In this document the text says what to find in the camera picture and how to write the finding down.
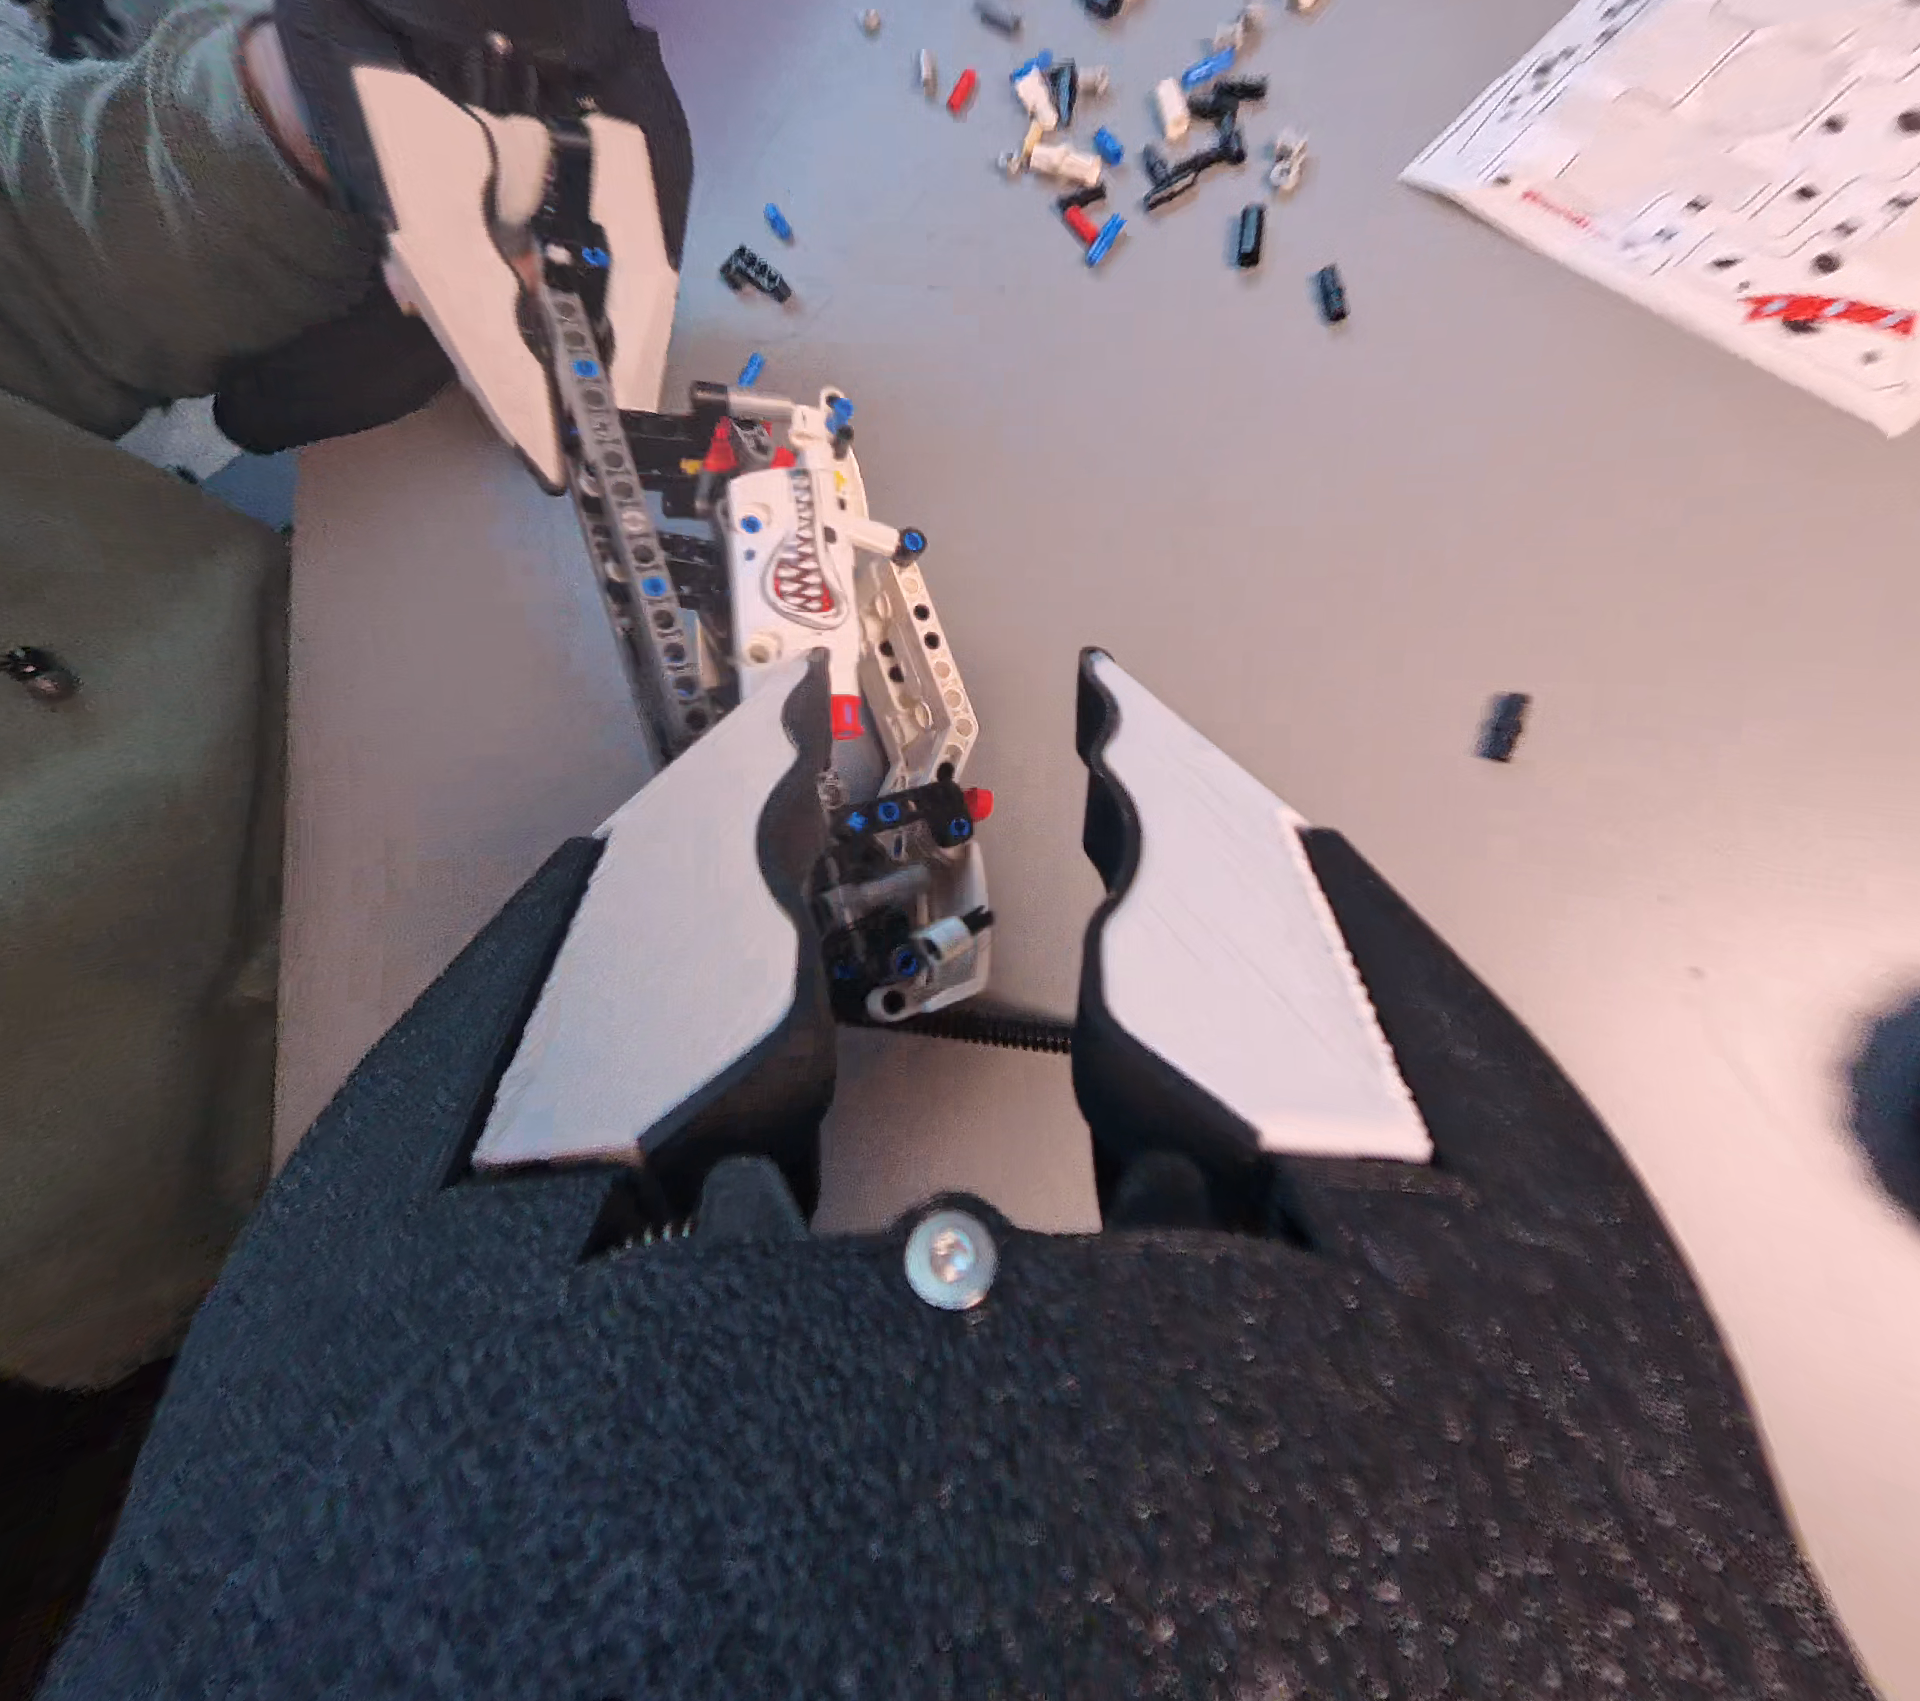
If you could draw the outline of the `white sticker sheet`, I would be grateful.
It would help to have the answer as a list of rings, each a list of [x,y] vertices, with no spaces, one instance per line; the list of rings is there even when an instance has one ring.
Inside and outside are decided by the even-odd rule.
[[[1581,0],[1403,178],[1916,428],[1919,0]]]

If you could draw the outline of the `white toy brick truck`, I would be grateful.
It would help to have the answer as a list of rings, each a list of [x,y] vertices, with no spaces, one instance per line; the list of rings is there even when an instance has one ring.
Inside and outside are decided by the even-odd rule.
[[[927,535],[873,517],[839,390],[795,402],[699,383],[686,412],[617,406],[594,142],[583,118],[549,134],[525,328],[662,762],[771,688],[781,663],[820,661],[826,844],[804,895],[837,1017],[1067,1054],[1068,1023],[971,1006],[992,974],[980,831],[994,801],[969,784],[980,725],[922,572]]]

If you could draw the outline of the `black toy rubber tyre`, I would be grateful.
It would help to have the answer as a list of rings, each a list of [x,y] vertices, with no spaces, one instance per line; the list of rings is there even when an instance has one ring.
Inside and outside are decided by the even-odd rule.
[[[1882,1204],[1919,1227],[1919,993],[1860,1017],[1841,1068],[1843,1127]]]

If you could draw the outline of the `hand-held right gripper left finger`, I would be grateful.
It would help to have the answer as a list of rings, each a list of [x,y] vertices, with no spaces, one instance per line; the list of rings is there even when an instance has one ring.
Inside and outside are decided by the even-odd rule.
[[[598,857],[473,1163],[801,1163],[837,1088],[808,882],[826,848],[825,651],[789,659],[596,832]]]

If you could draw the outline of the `person's left hand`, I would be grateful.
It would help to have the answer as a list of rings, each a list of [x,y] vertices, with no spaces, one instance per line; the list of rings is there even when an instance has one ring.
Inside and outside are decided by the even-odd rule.
[[[319,195],[330,195],[330,175],[311,131],[277,24],[266,15],[249,19],[235,51],[244,96],[277,152]]]

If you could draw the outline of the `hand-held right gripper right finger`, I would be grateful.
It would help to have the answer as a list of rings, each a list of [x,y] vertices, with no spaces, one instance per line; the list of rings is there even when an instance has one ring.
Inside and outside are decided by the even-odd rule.
[[[1103,1147],[1433,1160],[1304,818],[1103,649],[1079,663],[1074,743],[1105,895],[1073,1068]]]

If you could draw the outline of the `grey desk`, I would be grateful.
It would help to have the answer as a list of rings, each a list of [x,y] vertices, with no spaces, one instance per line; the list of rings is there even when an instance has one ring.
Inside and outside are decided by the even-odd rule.
[[[1862,1665],[1916,1698],[1916,1228],[1843,1088],[1916,988],[1916,436],[1401,185],[1575,3],[1277,15],[1249,138],[1310,167],[1240,274],[1243,175],[1141,224],[1130,173],[1088,270],[994,167],[1036,42],[1113,70],[1135,149],[1237,0],[1009,0],[1018,47],[973,0],[634,0],[696,152],[667,400],[757,348],[852,395],[983,717],[1001,998],[1074,1004],[1091,643],[1416,905],[1633,1156]],[[983,70],[967,117],[925,49]],[[721,281],[736,245],[790,305]],[[1522,744],[1479,761],[1513,688]]]

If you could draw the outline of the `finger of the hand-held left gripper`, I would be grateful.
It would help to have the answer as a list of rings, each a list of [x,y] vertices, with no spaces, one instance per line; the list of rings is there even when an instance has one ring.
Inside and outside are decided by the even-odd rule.
[[[590,217],[609,254],[604,313],[611,323],[613,393],[624,410],[660,410],[667,355],[679,303],[652,152],[645,131],[611,115],[586,120]]]
[[[387,191],[387,278],[398,305],[424,320],[536,482],[563,490],[551,378],[521,323],[532,219],[555,164],[549,125],[470,108],[394,67],[359,67],[353,85]]]

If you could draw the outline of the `person's green sweatshirt torso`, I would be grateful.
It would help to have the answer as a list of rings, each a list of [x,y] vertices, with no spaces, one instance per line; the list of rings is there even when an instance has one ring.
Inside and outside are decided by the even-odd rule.
[[[2,1366],[176,1350],[273,1173],[286,548],[5,398]]]

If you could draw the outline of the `person's left forearm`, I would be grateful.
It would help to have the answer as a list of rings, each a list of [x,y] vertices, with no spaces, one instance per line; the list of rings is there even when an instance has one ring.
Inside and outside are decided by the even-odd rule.
[[[5,53],[6,431],[118,441],[374,286],[377,238],[325,201],[246,92],[255,19],[190,0],[131,56]]]

